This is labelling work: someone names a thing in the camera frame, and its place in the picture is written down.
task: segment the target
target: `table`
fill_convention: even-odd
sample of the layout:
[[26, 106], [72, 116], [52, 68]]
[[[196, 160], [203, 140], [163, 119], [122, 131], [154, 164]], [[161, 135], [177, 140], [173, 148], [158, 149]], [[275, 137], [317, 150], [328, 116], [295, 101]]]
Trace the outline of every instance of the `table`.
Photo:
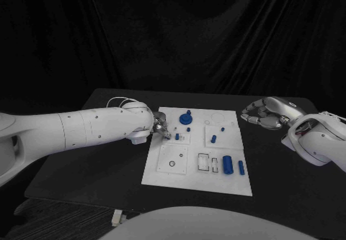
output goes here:
[[[262, 96], [98, 88], [82, 109], [104, 108], [112, 97], [134, 98], [153, 111], [158, 107], [236, 111], [252, 197], [141, 185], [150, 137], [140, 145], [124, 139], [52, 154], [26, 197], [138, 213], [209, 207], [266, 219], [314, 237], [346, 239], [346, 173], [333, 162], [317, 167], [300, 158], [281, 144], [284, 129], [271, 131], [241, 119], [242, 109]], [[285, 99], [308, 114], [317, 113], [305, 98]], [[118, 104], [111, 101], [109, 107]]]

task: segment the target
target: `cable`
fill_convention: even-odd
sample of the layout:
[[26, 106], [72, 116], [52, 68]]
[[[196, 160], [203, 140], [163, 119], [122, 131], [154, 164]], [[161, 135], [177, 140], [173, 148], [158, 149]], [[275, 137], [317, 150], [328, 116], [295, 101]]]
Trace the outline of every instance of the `cable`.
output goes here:
[[131, 99], [131, 98], [128, 98], [128, 97], [124, 97], [124, 96], [117, 96], [117, 97], [112, 97], [109, 100], [108, 100], [108, 103], [106, 103], [106, 108], [108, 108], [108, 104], [109, 104], [109, 102], [111, 102], [111, 100], [112, 99], [125, 99], [125, 100], [131, 100], [131, 101], [134, 101], [134, 102], [138, 102], [135, 99]]

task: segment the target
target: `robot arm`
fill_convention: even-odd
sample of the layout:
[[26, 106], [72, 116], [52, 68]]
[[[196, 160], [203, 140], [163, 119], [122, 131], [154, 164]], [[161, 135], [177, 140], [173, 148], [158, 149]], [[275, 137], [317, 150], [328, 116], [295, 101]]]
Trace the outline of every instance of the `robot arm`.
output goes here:
[[171, 137], [164, 113], [142, 102], [42, 115], [0, 113], [0, 186], [46, 155], [124, 138], [141, 144], [151, 133]]
[[[246, 114], [256, 108], [261, 117]], [[278, 130], [287, 125], [290, 128], [281, 138], [282, 144], [315, 166], [333, 161], [346, 172], [346, 124], [341, 123], [344, 118], [327, 112], [305, 114], [295, 104], [278, 97], [255, 101], [243, 109], [241, 118], [271, 130]]]

